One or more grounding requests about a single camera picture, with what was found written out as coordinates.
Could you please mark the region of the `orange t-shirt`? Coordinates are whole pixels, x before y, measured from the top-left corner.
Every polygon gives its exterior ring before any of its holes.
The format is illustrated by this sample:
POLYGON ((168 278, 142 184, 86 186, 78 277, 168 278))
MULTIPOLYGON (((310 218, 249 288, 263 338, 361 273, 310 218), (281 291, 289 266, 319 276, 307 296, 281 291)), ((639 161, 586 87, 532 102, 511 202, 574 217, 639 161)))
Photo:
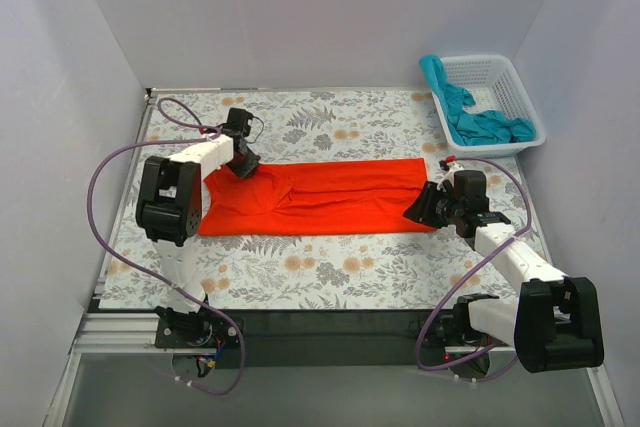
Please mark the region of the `orange t-shirt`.
POLYGON ((205 179, 202 236, 316 236, 432 232, 404 217, 427 181, 422 158, 261 164, 205 179))

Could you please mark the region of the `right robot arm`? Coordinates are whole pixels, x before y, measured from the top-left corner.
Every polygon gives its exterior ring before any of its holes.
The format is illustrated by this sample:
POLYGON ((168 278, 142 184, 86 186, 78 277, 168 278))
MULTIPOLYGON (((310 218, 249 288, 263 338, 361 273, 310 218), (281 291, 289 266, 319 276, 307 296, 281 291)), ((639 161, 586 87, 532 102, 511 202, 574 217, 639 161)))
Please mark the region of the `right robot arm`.
POLYGON ((597 290, 586 277, 570 277, 538 255, 501 212, 490 208, 487 179, 455 160, 442 161, 443 178, 425 183, 405 218, 435 229, 454 227, 480 264, 492 264, 517 293, 506 303, 491 294, 457 298, 444 333, 464 344, 484 339, 514 348, 531 373, 599 367, 604 343, 597 290))

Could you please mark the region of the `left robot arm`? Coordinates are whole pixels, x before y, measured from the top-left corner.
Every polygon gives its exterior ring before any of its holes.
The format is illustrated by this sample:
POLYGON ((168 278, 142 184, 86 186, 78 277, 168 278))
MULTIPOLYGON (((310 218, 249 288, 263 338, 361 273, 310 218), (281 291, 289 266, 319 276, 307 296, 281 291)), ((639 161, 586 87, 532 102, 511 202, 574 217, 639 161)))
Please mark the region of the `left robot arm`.
POLYGON ((247 137, 256 117, 241 108, 229 110, 220 135, 202 127, 203 141, 169 157, 151 156, 144 164, 136 222, 152 241, 159 255, 161 274, 172 292, 156 314, 168 329, 193 347, 205 345, 213 324, 200 304, 206 293, 196 279, 193 247, 203 218, 204 179, 228 166, 240 179, 253 175, 260 157, 249 147, 247 137))

